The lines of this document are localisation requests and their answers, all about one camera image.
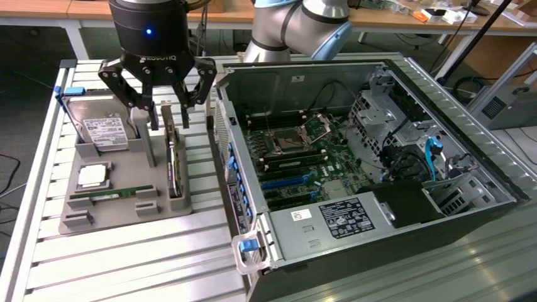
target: black pole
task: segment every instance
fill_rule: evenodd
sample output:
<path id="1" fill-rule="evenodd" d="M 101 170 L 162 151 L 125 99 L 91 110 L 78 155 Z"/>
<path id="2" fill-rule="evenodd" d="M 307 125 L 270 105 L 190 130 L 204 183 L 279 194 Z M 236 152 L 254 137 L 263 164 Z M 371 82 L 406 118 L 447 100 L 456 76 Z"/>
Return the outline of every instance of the black pole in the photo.
<path id="1" fill-rule="evenodd" d="M 500 17 L 500 15 L 503 14 L 504 10 L 507 9 L 510 3 L 511 3 L 511 0 L 504 0 L 502 5 L 498 7 L 495 13 L 491 15 L 490 19 L 487 20 L 487 23 L 486 23 L 484 27 L 482 27 L 480 31 L 478 32 L 478 35 L 472 39 L 471 44 L 468 44 L 467 48 L 463 50 L 463 53 L 459 56 L 458 60 L 455 61 L 452 67 L 446 72 L 446 75 L 438 79 L 440 85 L 444 85 L 446 82 L 448 81 L 448 79 L 451 78 L 455 70 L 462 65 L 462 63 L 463 63 L 464 59 L 467 58 L 468 54 L 472 52 L 472 49 L 475 48 L 475 46 L 480 42 L 480 40 L 482 40 L 483 36 L 486 35 L 488 29 L 494 25 L 498 17 Z"/>

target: green circuit board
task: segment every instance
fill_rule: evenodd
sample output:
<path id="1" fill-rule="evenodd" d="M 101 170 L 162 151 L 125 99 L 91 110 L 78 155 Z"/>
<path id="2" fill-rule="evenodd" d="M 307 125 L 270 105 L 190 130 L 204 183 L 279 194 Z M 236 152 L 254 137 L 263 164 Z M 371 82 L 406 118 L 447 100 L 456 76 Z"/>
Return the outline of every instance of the green circuit board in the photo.
<path id="1" fill-rule="evenodd" d="M 371 184 L 336 124 L 324 116 L 311 118 L 304 129 L 295 126 L 244 131 L 271 210 L 351 196 Z M 303 183 L 287 185 L 287 181 L 294 183 L 300 178 Z"/>

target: black cylinder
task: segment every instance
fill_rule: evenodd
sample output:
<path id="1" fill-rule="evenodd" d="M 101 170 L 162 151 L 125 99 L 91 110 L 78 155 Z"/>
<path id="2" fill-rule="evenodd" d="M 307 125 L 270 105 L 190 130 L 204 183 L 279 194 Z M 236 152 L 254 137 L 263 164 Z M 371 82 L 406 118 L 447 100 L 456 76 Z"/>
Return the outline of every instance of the black cylinder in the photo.
<path id="1" fill-rule="evenodd" d="M 190 53 L 187 1 L 140 4 L 110 0 L 122 48 L 139 57 Z"/>

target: robotic arm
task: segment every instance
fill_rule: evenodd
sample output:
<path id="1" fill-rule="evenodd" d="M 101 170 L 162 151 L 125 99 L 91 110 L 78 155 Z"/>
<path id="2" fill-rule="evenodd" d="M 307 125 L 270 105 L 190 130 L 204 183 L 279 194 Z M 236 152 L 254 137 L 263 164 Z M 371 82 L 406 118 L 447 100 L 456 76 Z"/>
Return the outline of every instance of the robotic arm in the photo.
<path id="1" fill-rule="evenodd" d="M 255 0 L 246 62 L 291 60 L 290 49 L 332 60 L 351 37 L 347 0 Z"/>
<path id="2" fill-rule="evenodd" d="M 196 58 L 190 50 L 188 11 L 210 0 L 110 0 L 122 44 L 122 58 L 106 61 L 99 77 L 129 108 L 148 112 L 156 130 L 154 86 L 171 85 L 183 107 L 183 127 L 190 127 L 188 111 L 203 104 L 216 77 L 215 61 Z M 352 33 L 346 0 L 256 0 L 254 39 L 247 62 L 291 60 L 290 47 L 315 60 L 331 60 Z M 187 90 L 186 77 L 198 69 L 200 82 Z M 122 72 L 142 81 L 134 89 Z"/>
<path id="3" fill-rule="evenodd" d="M 187 13 L 207 2 L 110 0 L 122 58 L 103 63 L 99 77 L 127 107 L 148 111 L 152 130 L 159 129 L 154 86 L 172 86 L 183 107 L 184 128 L 190 127 L 190 109 L 206 103 L 216 67 L 212 59 L 196 58 L 190 50 Z M 198 69 L 200 82 L 188 91 L 184 79 L 192 67 Z M 140 80 L 142 93 L 125 79 L 125 69 Z"/>

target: robotiq logo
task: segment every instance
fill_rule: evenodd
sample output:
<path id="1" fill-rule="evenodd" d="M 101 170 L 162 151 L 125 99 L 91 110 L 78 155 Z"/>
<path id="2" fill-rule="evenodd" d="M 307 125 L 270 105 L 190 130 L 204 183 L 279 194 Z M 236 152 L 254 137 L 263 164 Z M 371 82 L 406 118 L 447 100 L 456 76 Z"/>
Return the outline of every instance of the robotiq logo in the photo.
<path id="1" fill-rule="evenodd" d="M 178 57 L 175 55 L 171 55 L 170 57 L 160 57 L 160 58 L 146 58 L 140 57 L 140 63 L 144 63 L 146 61 L 176 61 Z"/>

